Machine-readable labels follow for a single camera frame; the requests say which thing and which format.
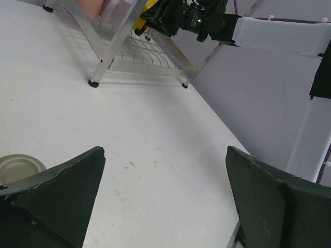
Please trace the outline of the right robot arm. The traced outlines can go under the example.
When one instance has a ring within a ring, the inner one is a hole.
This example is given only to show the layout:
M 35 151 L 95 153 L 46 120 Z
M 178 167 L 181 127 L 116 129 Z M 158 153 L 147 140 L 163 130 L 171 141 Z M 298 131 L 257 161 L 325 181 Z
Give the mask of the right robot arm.
M 292 149 L 287 172 L 317 182 L 330 156 L 330 23 L 253 18 L 227 14 L 226 1 L 157 1 L 140 14 L 144 25 L 167 37 L 179 29 L 222 45 L 286 52 L 319 59 L 308 104 Z

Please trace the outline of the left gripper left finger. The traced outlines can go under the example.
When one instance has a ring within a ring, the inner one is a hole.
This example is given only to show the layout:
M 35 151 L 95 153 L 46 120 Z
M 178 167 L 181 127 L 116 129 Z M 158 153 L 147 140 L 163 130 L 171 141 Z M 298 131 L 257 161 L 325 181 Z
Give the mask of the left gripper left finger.
M 96 146 L 1 186 L 1 247 L 82 247 L 106 159 Z

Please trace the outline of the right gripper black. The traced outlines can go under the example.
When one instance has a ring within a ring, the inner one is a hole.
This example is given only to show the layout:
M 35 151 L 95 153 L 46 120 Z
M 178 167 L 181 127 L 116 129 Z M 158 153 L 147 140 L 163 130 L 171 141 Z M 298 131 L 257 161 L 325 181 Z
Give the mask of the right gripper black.
M 186 9 L 186 1 L 157 1 L 149 9 L 140 14 L 145 21 L 144 26 L 157 32 L 172 37 L 180 28 L 183 11 Z

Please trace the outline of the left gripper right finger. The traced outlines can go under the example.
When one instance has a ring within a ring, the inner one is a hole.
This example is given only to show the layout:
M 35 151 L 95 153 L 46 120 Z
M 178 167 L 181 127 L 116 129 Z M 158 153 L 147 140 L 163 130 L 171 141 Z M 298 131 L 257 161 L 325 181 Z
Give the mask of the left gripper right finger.
M 330 188 L 236 147 L 225 158 L 244 247 L 330 247 Z

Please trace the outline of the pink tall tumbler cup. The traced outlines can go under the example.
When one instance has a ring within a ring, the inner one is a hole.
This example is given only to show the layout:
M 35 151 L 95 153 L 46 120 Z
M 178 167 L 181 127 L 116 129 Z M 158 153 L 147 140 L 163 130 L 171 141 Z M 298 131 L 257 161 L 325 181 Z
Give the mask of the pink tall tumbler cup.
M 103 0 L 76 0 L 83 13 L 90 19 L 98 18 Z

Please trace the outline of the lilac ribbed mug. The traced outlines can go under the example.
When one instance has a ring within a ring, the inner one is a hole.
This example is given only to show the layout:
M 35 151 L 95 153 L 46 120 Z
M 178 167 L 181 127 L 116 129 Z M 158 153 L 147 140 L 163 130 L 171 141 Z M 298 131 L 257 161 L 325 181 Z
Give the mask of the lilac ribbed mug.
M 104 0 L 101 11 L 100 11 L 100 19 L 102 22 L 110 21 L 111 15 L 117 5 L 121 2 L 121 0 Z

